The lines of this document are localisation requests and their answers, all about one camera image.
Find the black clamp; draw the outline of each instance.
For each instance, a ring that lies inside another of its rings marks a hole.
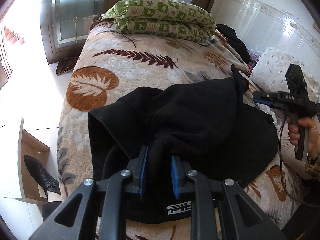
[[[171,175],[176,198],[187,194],[192,199],[191,240],[218,240],[214,202],[223,240],[287,239],[232,179],[208,179],[177,156],[172,156]]]
[[[139,157],[109,179],[84,182],[44,221],[30,240],[94,240],[103,202],[99,240],[126,239],[126,194],[142,196],[146,179],[148,147]],[[191,240],[218,240],[214,198],[220,216],[223,240],[286,240],[269,217],[232,179],[208,179],[190,164],[173,156],[173,192],[190,196]]]

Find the hand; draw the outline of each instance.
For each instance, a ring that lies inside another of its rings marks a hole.
[[[288,118],[288,124],[290,143],[292,145],[297,145],[298,140],[300,139],[298,127],[292,124],[290,117]],[[320,153],[320,135],[316,121],[310,117],[304,117],[298,119],[298,124],[309,128],[308,153],[311,154],[312,159],[315,159]]]

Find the staircase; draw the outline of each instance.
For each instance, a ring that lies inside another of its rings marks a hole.
[[[25,43],[23,37],[20,37],[17,33],[10,30],[6,26],[4,27],[4,40],[5,44],[8,46],[12,46],[14,44],[22,45]]]

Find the wooden step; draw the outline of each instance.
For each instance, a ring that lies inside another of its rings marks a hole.
[[[14,31],[10,32],[8,35],[5,36],[5,41],[9,41],[15,35]]]
[[[25,41],[24,41],[23,38],[20,38],[20,39],[18,40],[18,42],[19,42],[20,45],[22,45],[23,43],[25,43]]]
[[[8,45],[13,45],[14,43],[16,43],[18,41],[17,35],[14,35],[8,42]]]
[[[7,36],[10,32],[11,32],[11,30],[10,29],[6,29],[6,27],[4,27],[5,29],[4,29],[4,36]]]

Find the bed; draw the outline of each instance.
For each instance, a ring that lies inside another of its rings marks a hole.
[[[60,119],[57,160],[62,198],[70,195],[84,179],[92,177],[88,134],[90,109],[114,103],[140,86],[164,90],[172,84],[226,78],[231,76],[231,64],[248,78],[248,66],[218,32],[210,41],[192,42],[148,34],[118,33],[113,21],[108,20],[95,26],[74,68]],[[250,81],[244,102],[272,114],[279,130],[279,118],[267,106],[252,101],[252,93],[257,89]],[[282,229],[299,204],[283,190],[279,163],[276,155],[244,191]],[[283,167],[288,191],[296,198],[302,198],[298,176],[286,165]],[[129,240],[185,240],[189,237],[190,219],[161,225],[127,221]]]

